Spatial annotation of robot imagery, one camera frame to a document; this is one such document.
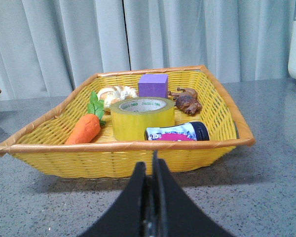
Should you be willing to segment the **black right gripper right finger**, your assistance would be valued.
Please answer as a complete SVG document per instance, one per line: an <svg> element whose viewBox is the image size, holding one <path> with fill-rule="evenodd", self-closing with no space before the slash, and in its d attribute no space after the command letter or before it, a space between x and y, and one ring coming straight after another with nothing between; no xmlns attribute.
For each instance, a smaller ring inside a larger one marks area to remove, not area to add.
<svg viewBox="0 0 296 237"><path fill-rule="evenodd" d="M160 237L231 237L208 217L173 178L165 160L152 158L152 183Z"/></svg>

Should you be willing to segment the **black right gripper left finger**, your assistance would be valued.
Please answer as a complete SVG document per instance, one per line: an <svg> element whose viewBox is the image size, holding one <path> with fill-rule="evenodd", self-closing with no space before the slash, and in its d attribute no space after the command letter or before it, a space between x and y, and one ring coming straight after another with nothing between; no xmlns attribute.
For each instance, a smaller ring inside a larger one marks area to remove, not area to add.
<svg viewBox="0 0 296 237"><path fill-rule="evenodd" d="M116 201L81 236L139 237L141 234L141 204L145 174L145 164L138 162L129 183Z"/></svg>

